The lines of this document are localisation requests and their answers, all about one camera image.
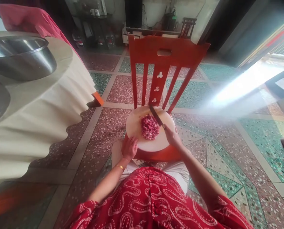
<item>red patterned dress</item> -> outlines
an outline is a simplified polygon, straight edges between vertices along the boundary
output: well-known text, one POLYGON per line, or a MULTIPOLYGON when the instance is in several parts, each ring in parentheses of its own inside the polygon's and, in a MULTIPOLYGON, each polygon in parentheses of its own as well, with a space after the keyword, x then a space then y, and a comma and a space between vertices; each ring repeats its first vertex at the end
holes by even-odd
POLYGON ((143 167, 128 176, 102 204, 86 201, 70 217, 70 229, 253 228, 224 196, 208 213, 163 171, 143 167))

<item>knife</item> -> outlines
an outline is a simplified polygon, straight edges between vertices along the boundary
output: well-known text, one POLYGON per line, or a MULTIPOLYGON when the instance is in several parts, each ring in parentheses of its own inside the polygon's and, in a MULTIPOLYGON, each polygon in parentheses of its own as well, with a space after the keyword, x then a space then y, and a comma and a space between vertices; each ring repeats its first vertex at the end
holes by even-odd
POLYGON ((162 126, 163 123, 162 123, 161 119, 159 118, 157 112, 155 111, 154 107, 153 107, 152 105, 150 105, 149 108, 150 108, 150 111, 152 112, 152 115, 153 115, 153 116, 155 117, 155 119, 157 120, 159 126, 162 126))

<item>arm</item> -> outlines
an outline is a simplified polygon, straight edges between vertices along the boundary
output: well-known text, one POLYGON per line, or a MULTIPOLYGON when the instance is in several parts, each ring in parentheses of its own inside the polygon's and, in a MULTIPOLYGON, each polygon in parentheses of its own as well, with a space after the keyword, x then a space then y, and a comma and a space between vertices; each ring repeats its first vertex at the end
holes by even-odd
POLYGON ((108 173, 107 176, 99 183, 95 190, 91 193, 88 200, 94 200, 100 203, 104 200, 116 187, 123 170, 119 167, 122 166, 125 169, 128 163, 134 158, 138 149, 137 141, 135 137, 130 138, 125 146, 123 152, 123 158, 116 164, 114 168, 108 173))
POLYGON ((205 201, 206 206, 209 210, 213 209, 213 203, 217 201, 218 196, 222 195, 227 197, 226 193, 192 153, 186 149, 182 144, 179 135, 172 132, 165 125, 164 130, 169 144, 181 153, 182 160, 185 163, 197 190, 205 201))

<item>pot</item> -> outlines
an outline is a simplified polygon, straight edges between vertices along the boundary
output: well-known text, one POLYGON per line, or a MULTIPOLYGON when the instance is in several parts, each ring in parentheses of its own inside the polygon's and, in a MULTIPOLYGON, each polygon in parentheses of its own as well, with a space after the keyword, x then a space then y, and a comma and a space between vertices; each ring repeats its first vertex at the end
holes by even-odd
POLYGON ((48 44, 36 36, 0 37, 0 74, 20 81, 52 74, 57 63, 48 44))

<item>woman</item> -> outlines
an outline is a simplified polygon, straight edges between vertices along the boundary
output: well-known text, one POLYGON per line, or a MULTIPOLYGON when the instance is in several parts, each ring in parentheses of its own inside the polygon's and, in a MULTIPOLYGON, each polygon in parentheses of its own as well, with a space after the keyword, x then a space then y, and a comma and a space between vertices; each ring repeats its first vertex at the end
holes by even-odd
POLYGON ((115 141, 112 170, 76 207, 67 228, 253 228, 178 134, 164 129, 184 162, 168 164, 163 171, 138 168, 132 161, 137 139, 128 140, 123 154, 122 140, 115 141), (189 175, 208 212, 185 195, 189 175))

